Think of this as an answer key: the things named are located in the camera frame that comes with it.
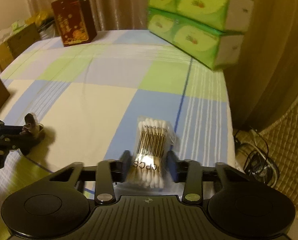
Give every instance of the tablecloth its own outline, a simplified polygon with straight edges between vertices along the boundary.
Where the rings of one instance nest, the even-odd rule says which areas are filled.
[[[1,74],[10,99],[7,125],[33,112],[46,138],[27,156],[11,152],[0,170],[5,197],[72,162],[96,165],[132,151],[137,117],[171,122],[180,159],[234,166],[230,108],[222,71],[198,61],[147,30],[99,32],[89,44],[36,42]],[[85,195],[94,194],[89,183]],[[8,233],[0,218],[0,239]]]

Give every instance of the clear plastic packaging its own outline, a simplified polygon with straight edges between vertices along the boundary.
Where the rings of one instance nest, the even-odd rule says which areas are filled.
[[[140,116],[132,166],[126,182],[164,188],[166,153],[175,142],[176,134],[170,122]]]

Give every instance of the checkered tablecloth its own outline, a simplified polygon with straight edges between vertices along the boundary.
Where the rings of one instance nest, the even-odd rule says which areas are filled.
[[[132,151],[140,115],[173,124],[180,159],[234,165],[222,71],[212,72],[147,30],[100,32],[92,43],[66,48],[60,38],[39,41],[0,77],[11,93],[0,119],[23,125],[34,112],[47,132],[27,157],[8,155],[0,170],[0,207],[10,193],[72,162],[96,165]],[[87,197],[93,187],[87,184]],[[0,239],[7,235],[0,218]]]

